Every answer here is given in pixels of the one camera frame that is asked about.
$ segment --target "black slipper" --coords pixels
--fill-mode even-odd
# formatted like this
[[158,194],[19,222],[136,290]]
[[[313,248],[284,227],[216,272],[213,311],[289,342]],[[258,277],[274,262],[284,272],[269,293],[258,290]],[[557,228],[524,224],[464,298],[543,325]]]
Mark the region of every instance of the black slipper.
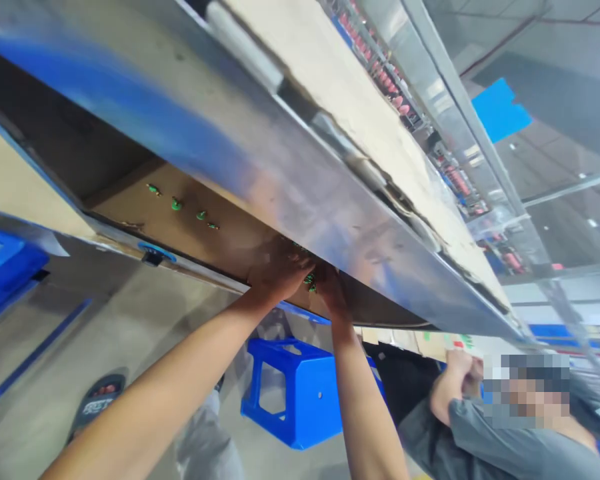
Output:
[[102,377],[87,391],[80,402],[71,430],[67,445],[79,435],[85,427],[100,415],[125,389],[127,379],[124,375],[114,373]]

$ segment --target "pants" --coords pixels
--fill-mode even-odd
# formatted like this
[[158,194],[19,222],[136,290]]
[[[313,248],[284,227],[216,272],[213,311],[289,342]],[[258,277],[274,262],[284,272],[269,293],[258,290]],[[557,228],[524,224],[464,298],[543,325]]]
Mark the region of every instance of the pants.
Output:
[[238,450],[220,426],[220,395],[212,391],[175,441],[182,480],[243,480]]
[[363,344],[373,358],[385,389],[389,413],[396,426],[427,398],[440,375],[438,362],[386,343]]

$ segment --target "person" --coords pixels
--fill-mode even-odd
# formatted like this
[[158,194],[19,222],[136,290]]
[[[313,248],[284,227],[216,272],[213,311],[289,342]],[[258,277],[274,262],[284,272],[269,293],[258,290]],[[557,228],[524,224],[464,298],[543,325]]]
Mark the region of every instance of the person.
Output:
[[419,355],[390,345],[365,348],[406,452],[432,478],[600,479],[595,438],[568,413],[568,381],[560,369],[524,367],[530,356],[510,356],[521,367],[491,384],[499,385],[500,392],[492,390],[503,401],[487,405],[487,414],[480,392],[484,366],[470,354],[448,351],[439,374],[433,360]]
[[[176,455],[183,479],[242,478],[235,447],[219,430],[219,398],[213,389],[260,320],[292,296],[314,268],[304,255],[274,257],[250,273],[251,288],[244,295],[187,336],[81,427],[41,479],[144,479],[181,431]],[[408,479],[396,428],[353,330],[335,270],[322,265],[316,284],[331,314],[351,477]],[[98,398],[118,391],[103,384],[92,395],[104,405]]]

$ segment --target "forearm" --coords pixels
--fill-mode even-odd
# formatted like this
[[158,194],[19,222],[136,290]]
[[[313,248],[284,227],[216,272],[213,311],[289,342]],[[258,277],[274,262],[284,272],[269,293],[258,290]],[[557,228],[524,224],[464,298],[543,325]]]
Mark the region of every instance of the forearm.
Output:
[[190,334],[74,440],[42,479],[146,478],[274,306],[250,290]]
[[408,479],[400,439],[351,322],[334,321],[332,332],[351,477]]
[[462,386],[466,373],[453,368],[448,368],[436,380],[431,393],[431,412],[444,423],[450,426],[449,404],[451,400],[462,400]]

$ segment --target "gray floor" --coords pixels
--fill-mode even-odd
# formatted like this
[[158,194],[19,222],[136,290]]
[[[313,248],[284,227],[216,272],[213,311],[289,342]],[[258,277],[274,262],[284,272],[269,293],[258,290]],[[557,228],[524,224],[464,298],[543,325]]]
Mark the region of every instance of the gray floor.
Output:
[[[0,382],[82,299],[94,304],[0,400],[0,480],[33,480],[62,449],[77,404],[102,375],[132,381],[186,334],[234,299],[232,294],[166,269],[63,241],[70,258],[55,258],[46,284],[0,320]],[[329,328],[273,312],[264,337],[288,333],[331,348]],[[243,349],[221,393],[221,422],[232,434],[250,479],[349,478],[342,435],[294,451],[240,416],[250,382]],[[168,451],[152,479],[177,478]]]

